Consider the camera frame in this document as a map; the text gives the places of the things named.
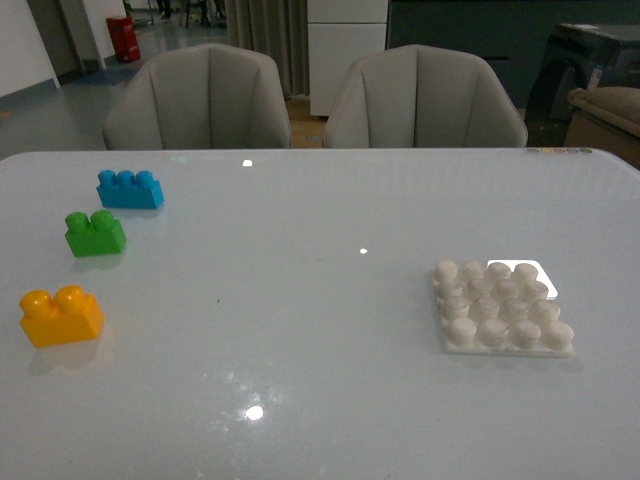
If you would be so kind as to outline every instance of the yellow toy block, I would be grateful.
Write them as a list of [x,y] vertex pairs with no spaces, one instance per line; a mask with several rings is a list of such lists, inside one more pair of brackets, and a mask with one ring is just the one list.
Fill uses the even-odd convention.
[[36,348],[91,340],[102,330],[104,315],[93,295],[77,285],[61,288],[54,298],[33,290],[20,300],[20,326]]

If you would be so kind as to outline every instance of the building block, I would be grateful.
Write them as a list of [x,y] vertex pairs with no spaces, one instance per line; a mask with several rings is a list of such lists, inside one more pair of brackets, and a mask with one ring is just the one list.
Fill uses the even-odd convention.
[[442,260],[432,282],[447,352],[575,355],[573,329],[560,318],[557,290],[538,262],[492,260],[485,267],[468,261],[459,267]]
[[36,348],[97,338],[104,323],[96,298],[77,285],[62,287],[54,298],[33,290],[22,297],[20,308],[20,326]]
[[129,170],[117,175],[113,170],[103,170],[98,179],[98,195],[105,208],[156,209],[164,202],[160,182],[147,170],[135,176]]
[[124,250],[127,237],[120,220],[113,218],[109,210],[98,210],[91,215],[74,212],[65,218],[65,238],[75,257],[109,255]]

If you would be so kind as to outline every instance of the beige chair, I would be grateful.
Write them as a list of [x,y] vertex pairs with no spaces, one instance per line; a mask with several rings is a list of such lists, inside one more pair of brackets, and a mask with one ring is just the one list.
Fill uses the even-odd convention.
[[527,129],[487,62],[409,45],[356,61],[325,127],[327,148],[524,147]]
[[150,59],[103,137],[109,150],[288,148],[291,127],[273,59],[212,43]]

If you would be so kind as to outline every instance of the floor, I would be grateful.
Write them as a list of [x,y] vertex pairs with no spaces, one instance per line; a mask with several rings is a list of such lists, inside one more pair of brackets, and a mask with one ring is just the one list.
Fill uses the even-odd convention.
[[[144,18],[146,14],[136,13]],[[189,28],[178,16],[169,22],[136,29],[142,59],[110,63],[97,72],[56,89],[38,86],[0,98],[0,159],[29,151],[104,150],[102,124],[128,80],[158,53],[209,42],[227,43],[223,26],[203,27],[192,19]],[[321,148],[324,119],[311,117],[306,97],[287,100],[294,148]]]

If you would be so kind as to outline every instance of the green toy block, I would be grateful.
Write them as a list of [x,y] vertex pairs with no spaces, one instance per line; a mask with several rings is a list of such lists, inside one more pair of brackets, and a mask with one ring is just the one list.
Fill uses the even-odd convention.
[[124,250],[127,237],[120,220],[113,218],[109,210],[98,210],[91,215],[74,212],[65,218],[65,238],[75,257],[110,255]]

